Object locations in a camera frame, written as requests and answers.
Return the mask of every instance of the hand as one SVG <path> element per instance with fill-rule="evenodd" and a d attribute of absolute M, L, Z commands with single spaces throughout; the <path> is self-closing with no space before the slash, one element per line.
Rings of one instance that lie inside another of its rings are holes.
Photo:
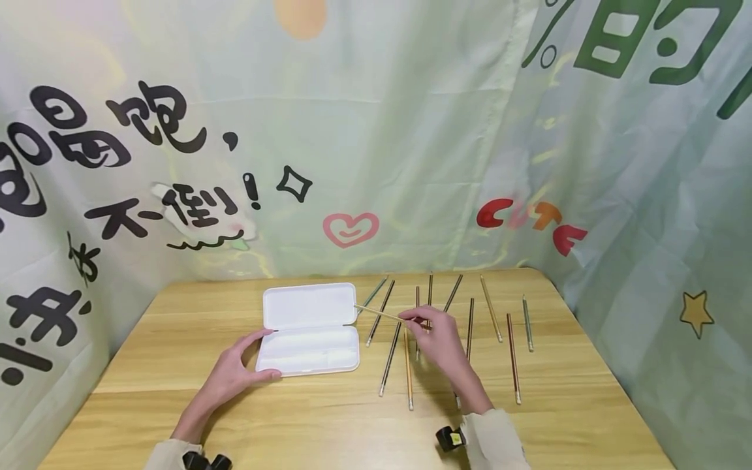
<path fill-rule="evenodd" d="M 218 408 L 251 385 L 282 377 L 282 372 L 276 369 L 249 371 L 242 361 L 243 353 L 250 345 L 273 331 L 260 329 L 239 338 L 235 344 L 225 349 L 197 396 L 205 399 L 212 408 Z"/>
<path fill-rule="evenodd" d="M 405 326 L 413 332 L 423 354 L 447 376 L 460 398 L 463 413 L 483 414 L 493 408 L 481 379 L 467 360 L 454 317 L 429 305 L 404 311 L 399 317 L 412 320 Z M 431 321 L 430 332 L 420 326 L 426 320 Z"/>
<path fill-rule="evenodd" d="M 245 350 L 273 330 L 260 329 L 238 339 L 221 354 L 203 387 L 188 404 L 170 438 L 198 444 L 214 411 L 240 392 L 259 382 L 282 377 L 276 369 L 251 372 L 243 365 Z"/>
<path fill-rule="evenodd" d="M 467 372 L 470 364 L 462 348 L 454 317 L 430 305 L 404 311 L 399 317 L 413 320 L 405 322 L 405 325 L 413 332 L 420 350 L 450 381 Z M 430 332 L 420 326 L 425 320 L 431 321 Z"/>

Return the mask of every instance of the yellow star drawing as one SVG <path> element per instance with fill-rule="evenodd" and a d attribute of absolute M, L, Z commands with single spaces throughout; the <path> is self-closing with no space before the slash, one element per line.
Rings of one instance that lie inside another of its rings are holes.
<path fill-rule="evenodd" d="M 691 296 L 686 292 L 684 293 L 684 309 L 681 311 L 681 317 L 679 320 L 692 325 L 692 329 L 695 330 L 697 339 L 702 337 L 703 325 L 712 325 L 715 323 L 713 317 L 708 313 L 708 309 L 705 308 L 705 303 L 707 301 L 707 291 L 703 290 L 696 296 Z"/>

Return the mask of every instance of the finger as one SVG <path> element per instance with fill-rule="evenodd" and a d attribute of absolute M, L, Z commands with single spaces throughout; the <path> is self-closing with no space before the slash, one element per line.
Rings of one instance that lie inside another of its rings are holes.
<path fill-rule="evenodd" d="M 420 322 L 408 321 L 405 322 L 405 327 L 413 333 L 413 336 L 415 336 L 415 340 L 418 341 L 419 345 L 423 340 L 423 337 L 428 335 L 428 332 L 423 329 Z"/>
<path fill-rule="evenodd" d="M 412 308 L 411 310 L 403 311 L 399 314 L 399 317 L 403 320 L 413 320 L 414 318 L 421 318 L 423 320 L 435 321 L 443 314 L 444 312 L 442 311 L 438 311 L 434 308 L 430 308 L 429 306 L 424 305 L 423 307 Z"/>
<path fill-rule="evenodd" d="M 248 374 L 248 384 L 258 384 L 261 382 L 270 382 L 282 377 L 282 372 L 275 368 L 265 368 L 262 371 L 251 372 Z"/>
<path fill-rule="evenodd" d="M 258 331 L 249 333 L 248 335 L 240 337 L 235 342 L 235 344 L 232 345 L 232 347 L 234 349 L 237 349 L 243 352 L 246 349 L 248 349 L 248 347 L 252 345 L 253 343 L 255 343 L 256 341 L 263 338 L 264 336 L 270 335 L 273 332 L 274 332 L 273 329 L 264 328 L 264 329 L 260 329 Z"/>

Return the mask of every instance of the pink heart drawing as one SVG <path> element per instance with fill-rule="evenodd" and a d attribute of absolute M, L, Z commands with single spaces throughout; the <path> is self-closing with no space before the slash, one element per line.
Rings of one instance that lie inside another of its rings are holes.
<path fill-rule="evenodd" d="M 360 222 L 361 220 L 367 220 L 371 223 L 371 228 L 368 229 L 366 233 L 363 233 L 362 230 L 352 230 L 351 232 L 345 232 L 344 230 L 340 230 L 338 231 L 337 235 L 345 239 L 347 238 L 350 239 L 350 240 L 341 240 L 332 231 L 332 222 L 334 222 L 335 220 L 342 220 L 345 223 L 345 225 L 347 225 L 347 228 L 350 230 L 353 227 L 355 227 L 358 224 L 358 222 Z M 372 214 L 371 212 L 364 212 L 355 218 L 347 214 L 330 214 L 326 216 L 323 222 L 323 228 L 324 228 L 324 233 L 326 234 L 326 237 L 329 238 L 329 240 L 331 240 L 332 243 L 334 243 L 340 248 L 352 247 L 353 245 L 357 245 L 358 243 L 362 243 L 366 240 L 370 240 L 371 238 L 374 237 L 374 235 L 376 235 L 376 232 L 378 232 L 378 225 L 379 225 L 378 217 L 376 217 L 376 214 Z"/>

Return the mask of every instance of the black wavy line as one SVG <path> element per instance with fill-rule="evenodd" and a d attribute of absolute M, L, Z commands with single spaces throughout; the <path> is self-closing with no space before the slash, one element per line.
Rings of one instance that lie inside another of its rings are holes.
<path fill-rule="evenodd" d="M 168 247 L 170 247 L 170 248 L 174 248 L 175 250 L 185 250 L 186 248 L 190 248 L 190 249 L 191 249 L 191 250 L 193 250 L 193 251 L 199 251 L 199 250 L 201 250 L 201 249 L 202 249 L 203 247 L 207 247 L 207 248 L 216 248 L 216 247 L 221 247 L 222 245 L 224 245 L 224 244 L 225 244 L 225 242 L 226 242 L 226 241 L 238 240 L 238 239 L 239 239 L 240 237 L 242 237 L 242 236 L 243 236 L 243 234 L 244 234 L 244 233 L 243 233 L 243 231 L 241 230 L 241 231 L 240 231 L 240 232 L 238 232 L 238 234 L 237 234 L 236 236 L 234 236 L 234 237 L 226 237 L 226 236 L 224 236 L 224 235 L 220 235 L 220 237 L 219 237 L 219 238 L 217 239 L 217 243 L 214 243 L 214 244 L 204 243 L 203 241 L 200 241 L 200 240 L 199 240 L 199 242 L 198 242 L 198 243 L 197 243 L 197 244 L 195 245 L 195 247 L 192 247 L 192 246 L 190 246 L 190 245 L 189 245 L 188 243 L 186 243 L 185 241 L 184 241 L 184 242 L 183 242 L 183 243 L 182 243 L 182 244 L 181 244 L 181 245 L 180 245 L 179 247 L 176 247 L 175 245 L 170 245 L 170 244 L 167 244 L 167 246 L 168 246 Z"/>

